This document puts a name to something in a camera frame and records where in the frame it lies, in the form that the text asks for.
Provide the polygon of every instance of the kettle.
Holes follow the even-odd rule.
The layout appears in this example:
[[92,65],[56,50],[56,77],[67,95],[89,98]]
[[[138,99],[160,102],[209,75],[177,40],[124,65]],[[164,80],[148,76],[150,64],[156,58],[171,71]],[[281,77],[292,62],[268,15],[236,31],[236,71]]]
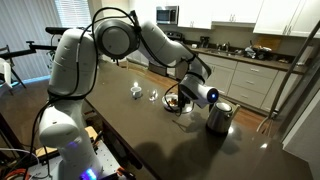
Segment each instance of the kettle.
[[224,102],[217,102],[210,110],[206,128],[212,134],[218,136],[226,136],[231,125],[231,121],[239,110],[240,105],[236,105],[235,109]]

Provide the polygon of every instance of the window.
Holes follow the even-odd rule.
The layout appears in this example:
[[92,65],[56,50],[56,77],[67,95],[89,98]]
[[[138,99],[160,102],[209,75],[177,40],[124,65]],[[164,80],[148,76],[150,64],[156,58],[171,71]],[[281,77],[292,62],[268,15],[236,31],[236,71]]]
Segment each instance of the window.
[[55,0],[63,27],[87,27],[91,24],[87,0]]

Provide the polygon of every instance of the drawer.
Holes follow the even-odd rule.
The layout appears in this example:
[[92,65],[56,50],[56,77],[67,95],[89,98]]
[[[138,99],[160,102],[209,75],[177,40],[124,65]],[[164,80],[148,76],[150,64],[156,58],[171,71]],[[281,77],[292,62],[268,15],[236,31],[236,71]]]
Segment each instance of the drawer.
[[237,65],[237,70],[242,72],[247,72],[250,74],[255,74],[262,77],[266,77],[266,78],[270,78],[270,79],[275,78],[278,72],[277,70],[274,70],[274,69],[247,64],[247,63],[240,63],[240,62]]
[[237,61],[232,61],[232,60],[219,58],[219,57],[215,57],[215,56],[208,56],[205,54],[199,54],[199,58],[205,63],[222,66],[222,67],[226,67],[229,69],[235,69],[237,66]]
[[262,101],[265,98],[265,95],[261,93],[257,93],[233,84],[230,86],[228,96],[257,108],[260,108]]
[[273,80],[253,74],[235,71],[232,84],[256,91],[258,93],[267,94]]

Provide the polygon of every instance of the microwave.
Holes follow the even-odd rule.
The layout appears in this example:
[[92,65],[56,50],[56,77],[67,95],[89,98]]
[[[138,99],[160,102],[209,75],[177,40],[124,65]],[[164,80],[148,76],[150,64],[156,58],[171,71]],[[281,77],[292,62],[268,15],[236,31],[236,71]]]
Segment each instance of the microwave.
[[178,24],[179,6],[157,6],[157,24]]

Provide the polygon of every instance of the kitchen island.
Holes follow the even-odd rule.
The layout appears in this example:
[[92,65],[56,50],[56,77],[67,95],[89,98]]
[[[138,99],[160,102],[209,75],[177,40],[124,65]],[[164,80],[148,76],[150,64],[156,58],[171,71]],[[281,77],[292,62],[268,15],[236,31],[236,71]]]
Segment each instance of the kitchen island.
[[[134,82],[143,96],[134,100]],[[159,99],[149,101],[147,91]],[[165,89],[111,63],[101,64],[87,102],[157,179],[312,179],[307,162],[279,142],[232,122],[225,137],[206,128],[208,107],[181,116],[166,111]]]

